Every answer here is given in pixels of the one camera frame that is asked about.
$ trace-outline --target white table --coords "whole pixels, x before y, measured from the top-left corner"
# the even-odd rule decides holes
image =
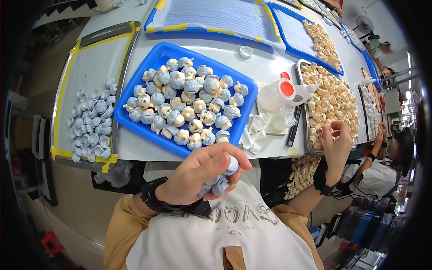
[[[88,35],[94,31],[105,27],[115,25],[120,22],[138,20],[144,25],[151,9],[154,7],[156,0],[148,1],[147,4],[140,6],[138,1],[125,0],[123,7],[108,12],[107,14],[94,15],[83,29],[80,37]],[[358,92],[357,85],[363,79],[361,67],[368,71],[368,67],[363,55],[355,49],[351,44],[347,43],[341,36],[339,29],[335,26],[327,25],[320,15],[313,10],[305,7],[302,10],[297,10],[288,4],[278,2],[304,17],[319,23],[324,26],[327,33],[332,37],[336,46],[340,59],[342,60],[345,76],[343,79],[348,80],[351,89],[357,98],[357,107],[359,111],[360,128],[358,143],[366,142],[365,119],[363,107]],[[227,37],[223,41],[214,41],[207,39],[196,39],[196,35],[188,36],[187,38],[172,38],[169,34],[164,34],[161,39],[151,40],[147,36],[144,29],[141,29],[135,46],[130,56],[129,64],[126,71],[125,83],[127,85],[135,70],[146,57],[148,52],[154,45],[160,42],[170,42],[200,54],[206,55],[216,61],[219,61],[229,67],[232,67],[239,72],[247,75],[255,81],[264,83],[272,83],[280,78],[280,74],[286,71],[291,76],[293,84],[299,84],[297,79],[296,63],[297,58],[291,57],[286,52],[276,51],[273,48],[264,46],[253,41],[241,41],[231,37]],[[243,59],[238,54],[238,49],[241,45],[247,45],[253,48],[254,55],[250,59]],[[257,114],[256,106],[252,109],[251,114]],[[263,149],[256,155],[246,151],[246,155],[250,159],[268,158],[268,157],[294,157],[307,153],[304,142],[304,121],[301,118],[297,135],[295,137],[293,147],[286,147],[285,136],[267,136],[268,142]],[[164,149],[149,140],[135,134],[132,131],[118,127],[118,158],[127,160],[146,160],[146,161],[182,161],[183,158],[173,154],[167,149]]]

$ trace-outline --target chopsticks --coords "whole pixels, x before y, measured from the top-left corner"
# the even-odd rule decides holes
[[[286,138],[286,143],[285,143],[285,145],[288,147],[292,147],[294,144],[295,134],[297,133],[297,127],[299,126],[299,120],[304,105],[305,104],[300,104],[299,106],[296,106],[296,108],[294,109],[295,123],[294,126],[290,127],[288,136]]]

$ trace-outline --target black watch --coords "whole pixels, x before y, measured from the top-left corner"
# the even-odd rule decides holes
[[[168,177],[161,177],[143,185],[141,199],[153,211],[159,213],[172,213],[177,211],[185,211],[199,216],[208,217],[211,212],[211,207],[208,201],[200,200],[189,205],[169,205],[164,201],[159,201],[156,198],[155,191],[158,186],[165,183]]]
[[[372,161],[376,160],[376,156],[374,156],[374,154],[369,153],[368,157],[370,157],[372,159]]]
[[[164,201],[160,201],[156,198],[156,188],[167,181],[167,177],[161,177],[150,182],[146,182],[143,185],[141,199],[143,202],[153,211],[159,213],[172,213],[180,211],[183,205],[169,205]]]
[[[329,187],[326,186],[326,178],[325,178],[325,172],[327,171],[327,161],[325,160],[325,156],[321,158],[320,163],[318,164],[318,167],[314,173],[314,187],[315,190],[321,191],[321,195],[328,195],[330,194],[334,186]]]

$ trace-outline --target plastic bag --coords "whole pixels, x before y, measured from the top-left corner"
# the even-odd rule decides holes
[[[118,161],[109,173],[98,172],[95,175],[95,182],[97,184],[102,184],[108,181],[111,183],[112,187],[116,188],[125,186],[131,179],[129,172],[132,167],[133,164],[129,160]]]

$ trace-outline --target tan jacket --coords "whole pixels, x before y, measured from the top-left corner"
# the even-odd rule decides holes
[[[300,216],[297,211],[292,207],[280,204],[273,207],[272,211],[279,217],[279,219],[298,234],[310,247],[315,263],[319,270],[323,270],[323,263],[318,256],[317,249],[315,248],[314,240],[306,227],[308,219]],[[134,245],[140,233],[145,230],[149,224],[152,216],[148,216],[139,211],[133,202],[133,195],[123,196],[115,206],[114,213],[109,223],[106,241],[105,241],[105,254],[104,254],[104,269],[106,270],[127,270],[126,256],[129,250]],[[224,260],[232,263],[232,258],[240,258],[240,264],[234,269],[244,269],[242,263],[241,250],[235,249],[224,250]]]

